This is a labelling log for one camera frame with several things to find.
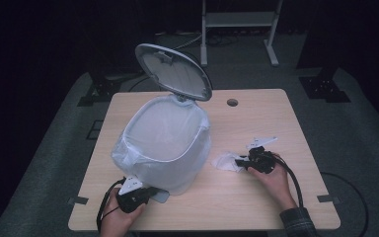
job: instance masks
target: trash can lid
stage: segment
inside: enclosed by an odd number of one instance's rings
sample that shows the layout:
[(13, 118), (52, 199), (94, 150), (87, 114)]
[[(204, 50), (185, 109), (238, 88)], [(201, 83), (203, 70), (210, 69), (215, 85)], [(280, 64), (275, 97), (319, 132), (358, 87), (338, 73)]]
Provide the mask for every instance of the trash can lid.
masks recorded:
[(138, 45), (135, 53), (146, 74), (162, 88), (191, 100), (210, 100), (211, 82), (204, 70), (189, 57), (150, 43)]

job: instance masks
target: person's right hand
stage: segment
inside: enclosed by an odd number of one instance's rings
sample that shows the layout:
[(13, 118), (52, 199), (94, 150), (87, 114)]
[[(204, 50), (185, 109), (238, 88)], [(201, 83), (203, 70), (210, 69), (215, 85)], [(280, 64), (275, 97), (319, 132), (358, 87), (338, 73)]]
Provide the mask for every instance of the person's right hand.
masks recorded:
[(269, 174), (261, 173), (252, 167), (248, 168), (248, 172), (261, 181), (282, 210), (297, 207), (288, 186), (287, 172), (281, 165), (276, 163)]

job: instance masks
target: wooden table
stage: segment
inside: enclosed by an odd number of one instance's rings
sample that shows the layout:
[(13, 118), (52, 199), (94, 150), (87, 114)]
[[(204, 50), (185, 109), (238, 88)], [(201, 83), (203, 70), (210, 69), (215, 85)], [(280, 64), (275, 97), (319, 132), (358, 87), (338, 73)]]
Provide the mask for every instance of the wooden table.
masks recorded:
[[(69, 220), (72, 230), (96, 230), (96, 216), (104, 193), (123, 172), (111, 151), (132, 116), (155, 96), (169, 92), (118, 93), (113, 96), (94, 153)], [(238, 106), (227, 105), (236, 99)], [(212, 147), (207, 162), (189, 189), (166, 203), (149, 201), (131, 230), (270, 230), (283, 228), (279, 209), (262, 185), (249, 173), (222, 171), (210, 162), (227, 151), (247, 155), (254, 137), (278, 139), (265, 146), (277, 152), (296, 175), (304, 205), (318, 229), (336, 229), (341, 222), (332, 202), (319, 202), (328, 191), (284, 91), (213, 91), (208, 102), (198, 102), (208, 112)], [(297, 194), (290, 180), (293, 196)]]

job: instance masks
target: sleeve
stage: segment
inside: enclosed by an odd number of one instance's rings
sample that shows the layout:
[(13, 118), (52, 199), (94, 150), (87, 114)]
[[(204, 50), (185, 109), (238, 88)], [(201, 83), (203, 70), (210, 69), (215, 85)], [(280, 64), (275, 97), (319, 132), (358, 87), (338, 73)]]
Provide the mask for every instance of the sleeve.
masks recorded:
[(297, 207), (283, 211), (281, 217), (288, 237), (315, 237), (319, 236), (309, 212), (304, 207)]

